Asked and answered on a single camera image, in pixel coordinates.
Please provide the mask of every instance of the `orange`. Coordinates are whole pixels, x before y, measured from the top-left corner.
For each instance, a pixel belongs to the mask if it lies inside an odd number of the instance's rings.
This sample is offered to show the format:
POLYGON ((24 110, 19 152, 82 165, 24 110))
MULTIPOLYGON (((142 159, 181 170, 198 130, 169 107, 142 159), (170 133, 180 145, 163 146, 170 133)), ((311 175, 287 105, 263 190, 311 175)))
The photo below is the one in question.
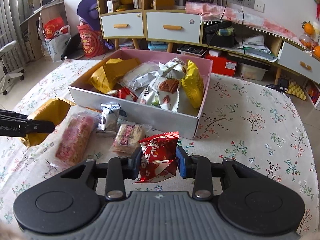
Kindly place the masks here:
POLYGON ((303 22, 302 23, 302 28, 310 36, 312 36, 315 33, 315 29, 313 28, 313 26, 312 26, 312 24, 310 22, 303 22))
POLYGON ((315 51, 313 52, 317 57, 320 57, 320 46, 315 47, 315 51))

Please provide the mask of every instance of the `white shopping bag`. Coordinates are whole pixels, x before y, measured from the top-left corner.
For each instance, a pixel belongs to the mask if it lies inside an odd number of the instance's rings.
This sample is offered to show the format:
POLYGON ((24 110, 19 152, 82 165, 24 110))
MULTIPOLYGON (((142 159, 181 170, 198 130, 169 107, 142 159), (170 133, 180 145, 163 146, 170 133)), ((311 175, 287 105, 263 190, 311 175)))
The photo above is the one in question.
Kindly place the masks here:
POLYGON ((70 26, 66 25, 60 29, 57 37, 51 40, 45 39, 53 62, 61 61, 61 55, 63 54, 66 48, 66 44, 68 43, 70 38, 70 26), (68 29, 68 33, 63 34, 62 31, 64 29, 68 29))

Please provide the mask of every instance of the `gray curtain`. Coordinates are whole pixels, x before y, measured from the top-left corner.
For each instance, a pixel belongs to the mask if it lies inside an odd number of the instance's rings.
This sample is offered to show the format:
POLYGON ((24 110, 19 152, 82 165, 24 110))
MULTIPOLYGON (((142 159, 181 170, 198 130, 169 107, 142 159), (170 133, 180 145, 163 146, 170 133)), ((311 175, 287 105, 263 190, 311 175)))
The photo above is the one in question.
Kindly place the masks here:
POLYGON ((0 39, 0 46, 17 41, 14 49, 6 53, 0 60, 0 67, 6 66, 13 71, 23 67, 29 61, 27 49, 22 37, 20 22, 30 15, 28 0, 0 0, 0 32, 6 35, 0 39))

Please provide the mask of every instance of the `open cardboard box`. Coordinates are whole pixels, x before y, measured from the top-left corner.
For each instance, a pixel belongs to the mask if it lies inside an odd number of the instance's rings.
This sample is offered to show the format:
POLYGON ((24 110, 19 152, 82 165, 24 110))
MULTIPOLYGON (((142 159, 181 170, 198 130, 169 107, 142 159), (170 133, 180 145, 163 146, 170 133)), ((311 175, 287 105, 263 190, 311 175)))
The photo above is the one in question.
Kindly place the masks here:
POLYGON ((118 103, 121 108, 126 111, 128 120, 136 123, 145 123, 152 125, 152 128, 163 131, 172 132, 179 131, 181 137, 193 139, 196 135, 198 128, 198 122, 202 114, 204 102, 207 96, 207 90, 209 87, 210 75, 212 68, 212 60, 183 56, 180 54, 149 51, 149 50, 117 50, 111 54, 108 58, 102 60, 93 68, 84 73, 75 82, 73 82, 68 88, 76 104, 80 106, 90 107, 94 109, 101 109, 101 103, 118 103), (180 98, 178 112, 172 112, 164 110, 154 106, 146 106, 137 102, 127 101, 120 98, 111 97, 101 93, 93 92, 93 86, 88 83, 89 78, 99 67, 101 67, 110 58, 121 58, 123 60, 138 58, 140 63, 146 61, 155 61, 166 63, 179 57, 183 61, 187 62, 187 59, 192 60, 199 68, 200 74, 204 81, 204 99, 199 109, 187 109, 184 112, 190 114, 179 113, 181 100, 180 98))

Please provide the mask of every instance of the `floor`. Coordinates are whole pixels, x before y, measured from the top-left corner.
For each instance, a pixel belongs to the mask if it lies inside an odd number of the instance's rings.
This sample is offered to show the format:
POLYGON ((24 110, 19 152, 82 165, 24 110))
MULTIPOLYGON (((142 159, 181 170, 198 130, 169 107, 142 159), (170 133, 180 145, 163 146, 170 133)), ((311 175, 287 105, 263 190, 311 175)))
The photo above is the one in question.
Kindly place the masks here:
MULTIPOLYGON (((93 59, 102 60, 110 53, 112 52, 108 52, 93 59)), ((12 110, 34 85, 36 85, 42 78, 57 68, 60 64, 61 62, 53 63, 51 61, 45 61, 44 59, 29 63, 25 67, 25 79, 23 81, 18 79, 16 83, 8 89, 8 95, 3 96, 0 94, 0 109, 12 110)), ((272 84, 274 79, 271 75, 265 75, 261 82, 249 79, 247 80, 265 86, 267 84, 272 84)), ((318 170, 318 167, 320 167, 320 111, 316 110, 308 99, 306 101, 302 101, 292 96, 291 100, 297 108, 307 131, 318 170)))

